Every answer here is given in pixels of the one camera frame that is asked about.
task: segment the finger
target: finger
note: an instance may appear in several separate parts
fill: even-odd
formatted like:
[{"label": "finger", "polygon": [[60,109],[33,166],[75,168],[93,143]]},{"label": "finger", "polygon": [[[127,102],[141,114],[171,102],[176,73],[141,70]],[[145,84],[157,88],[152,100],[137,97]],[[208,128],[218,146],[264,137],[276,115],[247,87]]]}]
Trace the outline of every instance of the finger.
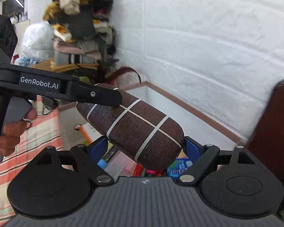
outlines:
[{"label": "finger", "polygon": [[13,152],[15,152],[15,148],[0,148],[0,155],[3,155],[4,157],[11,155]]},{"label": "finger", "polygon": [[11,123],[4,126],[4,134],[7,136],[21,136],[26,130],[26,121]]},{"label": "finger", "polygon": [[12,149],[20,143],[20,137],[0,135],[0,148]]},{"label": "finger", "polygon": [[35,120],[38,117],[37,111],[35,108],[33,108],[32,110],[30,110],[28,112],[28,114],[25,116],[25,119],[28,120]]}]

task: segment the white stripe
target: white stripe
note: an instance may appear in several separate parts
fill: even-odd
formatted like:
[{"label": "white stripe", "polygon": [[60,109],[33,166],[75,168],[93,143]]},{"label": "white stripe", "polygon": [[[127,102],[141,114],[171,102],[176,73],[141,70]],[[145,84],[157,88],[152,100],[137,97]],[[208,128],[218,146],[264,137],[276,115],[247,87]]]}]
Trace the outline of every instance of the white stripe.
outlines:
[{"label": "white stripe", "polygon": [[177,144],[181,149],[182,149],[182,146],[175,140],[173,139],[170,135],[168,135],[167,133],[165,133],[163,130],[159,129],[159,131],[161,133],[163,133],[164,135],[166,135],[170,140],[172,140],[175,144]]},{"label": "white stripe", "polygon": [[70,56],[70,62],[71,62],[72,64],[75,63],[75,55],[74,55],[74,54],[72,54],[72,55]]},{"label": "white stripe", "polygon": [[19,0],[15,0],[22,8],[24,8],[23,4]]},{"label": "white stripe", "polygon": [[[155,125],[153,125],[151,122],[149,122],[148,120],[146,120],[145,118],[139,116],[138,114],[134,113],[133,111],[129,110],[130,113],[132,113],[133,115],[137,116],[138,118],[142,119],[143,121],[145,121],[147,124],[151,125],[152,127],[156,127]],[[170,140],[172,140],[175,144],[177,144],[180,148],[181,145],[175,140],[173,139],[170,135],[168,135],[166,132],[164,132],[163,130],[161,129],[158,129],[158,131],[160,131],[162,134],[166,135]]]},{"label": "white stripe", "polygon": [[95,104],[95,105],[91,108],[91,110],[88,112],[88,114],[87,114],[87,116],[86,116],[87,121],[88,121],[89,116],[91,115],[91,112],[95,109],[95,107],[96,107],[97,105],[98,105],[98,104]]},{"label": "white stripe", "polygon": [[111,127],[108,129],[107,133],[106,133],[106,137],[109,140],[109,133],[112,131],[112,129],[115,127],[115,125],[118,123],[118,121],[124,116],[124,114],[126,114],[129,109],[131,109],[134,105],[136,105],[139,101],[141,101],[140,99],[136,100],[134,103],[132,103],[128,108],[126,108],[123,113],[120,114],[120,116],[113,122],[113,124],[111,125]]},{"label": "white stripe", "polygon": [[146,138],[146,140],[143,142],[143,144],[141,145],[141,147],[139,148],[138,152],[135,155],[135,161],[138,160],[140,154],[142,153],[143,149],[146,147],[146,145],[148,144],[148,142],[151,140],[151,138],[154,136],[154,134],[158,131],[158,129],[160,128],[161,125],[163,125],[163,123],[168,119],[168,116],[165,116],[160,123],[155,127],[155,129],[149,134],[149,136]]}]

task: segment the brown oval object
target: brown oval object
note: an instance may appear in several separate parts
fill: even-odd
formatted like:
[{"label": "brown oval object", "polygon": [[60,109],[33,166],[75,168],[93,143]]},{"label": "brown oval object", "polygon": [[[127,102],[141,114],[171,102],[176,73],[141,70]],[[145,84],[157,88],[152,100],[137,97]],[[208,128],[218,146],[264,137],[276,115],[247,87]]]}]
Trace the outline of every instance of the brown oval object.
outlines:
[{"label": "brown oval object", "polygon": [[[104,83],[98,86],[115,89]],[[149,170],[167,168],[181,152],[182,128],[144,101],[118,91],[122,95],[119,107],[78,103],[77,109],[101,135],[107,136],[132,160]]]}]

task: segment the gray ribbed surface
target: gray ribbed surface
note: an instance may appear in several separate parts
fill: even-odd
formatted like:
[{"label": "gray ribbed surface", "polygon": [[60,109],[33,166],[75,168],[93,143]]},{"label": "gray ribbed surface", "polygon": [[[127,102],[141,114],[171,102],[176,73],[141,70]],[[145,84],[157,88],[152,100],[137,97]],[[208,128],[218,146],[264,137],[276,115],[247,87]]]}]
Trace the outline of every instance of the gray ribbed surface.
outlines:
[{"label": "gray ribbed surface", "polygon": [[239,220],[209,208],[194,188],[180,187],[171,178],[126,178],[98,188],[76,213],[54,220],[17,215],[6,227],[284,227],[277,217]]}]

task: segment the red striped fabric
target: red striped fabric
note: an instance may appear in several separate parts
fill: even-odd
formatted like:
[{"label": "red striped fabric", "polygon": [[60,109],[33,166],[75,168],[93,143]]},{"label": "red striped fabric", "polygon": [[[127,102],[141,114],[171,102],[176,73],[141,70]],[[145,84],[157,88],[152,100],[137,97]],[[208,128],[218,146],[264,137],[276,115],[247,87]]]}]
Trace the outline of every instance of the red striped fabric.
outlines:
[{"label": "red striped fabric", "polygon": [[31,127],[21,136],[15,152],[5,157],[0,164],[0,226],[11,219],[15,213],[8,201],[6,190],[13,178],[46,146],[62,150],[58,111],[39,116],[32,121]]}]

